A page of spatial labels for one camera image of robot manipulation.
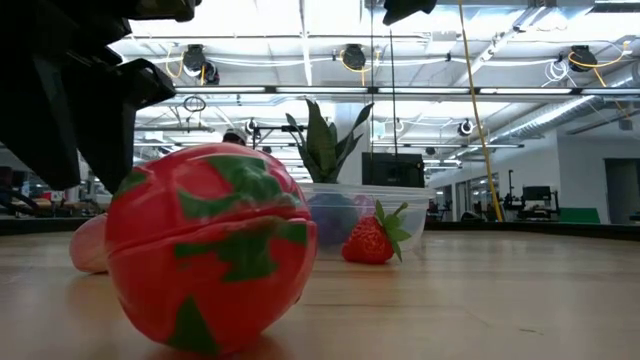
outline green object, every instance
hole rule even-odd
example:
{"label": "green object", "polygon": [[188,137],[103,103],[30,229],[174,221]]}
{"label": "green object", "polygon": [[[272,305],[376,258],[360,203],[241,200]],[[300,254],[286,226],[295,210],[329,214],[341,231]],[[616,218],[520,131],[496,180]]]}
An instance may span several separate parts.
{"label": "green object", "polygon": [[193,298],[186,299],[178,309],[176,327],[167,340],[167,345],[184,351],[218,355],[220,347],[213,339]]}
{"label": "green object", "polygon": [[176,244],[174,255],[178,259],[215,253],[222,262],[231,264],[222,281],[238,282],[268,277],[278,264],[269,253],[269,240],[278,234],[291,243],[307,246],[306,224],[290,224],[277,217],[249,229],[230,234],[221,241],[201,244]]}
{"label": "green object", "polygon": [[[344,162],[362,138],[362,135],[355,137],[353,132],[369,118],[373,104],[362,109],[349,134],[338,141],[338,130],[335,124],[327,124],[318,104],[308,99],[306,101],[309,108],[307,139],[305,140],[300,130],[298,130],[300,141],[293,134],[291,136],[298,144],[300,158],[309,170],[313,182],[335,184]],[[286,117],[289,125],[299,129],[293,116],[286,114]]]}
{"label": "green object", "polygon": [[119,198],[124,193],[131,191],[133,188],[143,184],[147,181],[147,174],[141,172],[140,170],[133,169],[129,175],[127,175],[124,180],[120,183],[120,187],[118,187],[118,191],[113,195],[113,200]]}
{"label": "green object", "polygon": [[398,259],[400,259],[400,262],[402,262],[402,250],[400,250],[400,245],[398,245],[398,243],[411,238],[411,234],[400,229],[402,223],[404,222],[404,217],[400,216],[400,212],[408,207],[409,204],[407,204],[406,202],[402,203],[398,210],[396,210],[393,214],[385,216],[382,204],[379,200],[376,200],[376,220],[378,220],[378,223],[382,226],[384,232],[387,234],[387,237],[391,242],[393,252],[398,255]]}
{"label": "green object", "polygon": [[267,171],[261,159],[237,155],[217,155],[207,159],[233,187],[233,193],[222,199],[200,199],[184,190],[178,190],[178,199],[184,216],[200,219],[220,215],[242,203],[273,203],[295,207],[300,203],[296,194],[282,192],[278,180]]}
{"label": "green object", "polygon": [[560,222],[600,224],[600,216],[596,208],[560,208]]}

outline strawberry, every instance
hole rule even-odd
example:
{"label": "strawberry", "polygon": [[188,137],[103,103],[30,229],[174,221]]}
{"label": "strawberry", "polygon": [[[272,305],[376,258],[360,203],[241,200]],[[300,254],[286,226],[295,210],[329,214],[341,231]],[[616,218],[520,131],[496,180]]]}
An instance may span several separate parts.
{"label": "strawberry", "polygon": [[400,229],[404,219],[398,215],[408,206],[403,203],[393,214],[385,216],[382,204],[376,201],[376,214],[358,221],[342,247],[342,257],[349,262],[384,264],[396,254],[402,261],[398,243],[409,239],[411,234]]}

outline red plastic ball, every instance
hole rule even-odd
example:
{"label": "red plastic ball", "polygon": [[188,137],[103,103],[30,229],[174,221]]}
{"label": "red plastic ball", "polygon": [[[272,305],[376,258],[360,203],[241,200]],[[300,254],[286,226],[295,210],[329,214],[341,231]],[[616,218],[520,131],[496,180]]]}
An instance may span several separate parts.
{"label": "red plastic ball", "polygon": [[114,195],[107,265],[150,339],[224,355],[300,297],[316,254],[302,191],[275,158],[234,144],[136,167]]}

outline ductwork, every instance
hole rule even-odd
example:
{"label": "ductwork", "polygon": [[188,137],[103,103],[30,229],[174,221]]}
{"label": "ductwork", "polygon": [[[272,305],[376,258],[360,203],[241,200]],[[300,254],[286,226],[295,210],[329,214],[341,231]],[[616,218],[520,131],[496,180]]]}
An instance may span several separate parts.
{"label": "ductwork", "polygon": [[[640,87],[640,61],[613,72],[606,77],[605,81],[612,88]],[[599,82],[594,82],[588,87],[600,86]],[[502,128],[502,131],[491,136],[490,142],[504,142],[512,137],[530,138],[540,135],[576,118],[589,115],[594,109],[600,110],[605,104],[602,97],[591,95],[560,104],[546,105]]]}

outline ceiling light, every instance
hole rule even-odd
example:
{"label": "ceiling light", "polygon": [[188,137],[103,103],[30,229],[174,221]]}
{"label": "ceiling light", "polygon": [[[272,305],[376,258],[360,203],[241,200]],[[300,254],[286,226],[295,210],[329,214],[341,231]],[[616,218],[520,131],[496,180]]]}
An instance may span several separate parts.
{"label": "ceiling light", "polygon": [[480,94],[499,95],[550,95],[569,94],[574,89],[569,88],[486,88],[480,89]]}
{"label": "ceiling light", "polygon": [[[489,149],[519,149],[523,148],[524,144],[488,144]],[[482,145],[469,145],[469,148],[473,150],[482,149]]]}
{"label": "ceiling light", "polygon": [[264,93],[264,86],[176,86],[178,94],[255,94]]}
{"label": "ceiling light", "polygon": [[425,170],[433,169],[433,170],[453,170],[453,169],[462,169],[462,166],[426,166]]}
{"label": "ceiling light", "polygon": [[425,164],[460,164],[460,160],[424,160]]}
{"label": "ceiling light", "polygon": [[631,88],[583,89],[582,95],[640,95],[640,89],[631,89]]}
{"label": "ceiling light", "polygon": [[368,88],[359,87],[277,87],[276,93],[282,94],[366,94]]}
{"label": "ceiling light", "polygon": [[[391,94],[393,93],[393,88],[379,88],[378,93],[380,94]],[[418,87],[402,87],[395,88],[396,94],[469,94],[469,88],[418,88]]]}

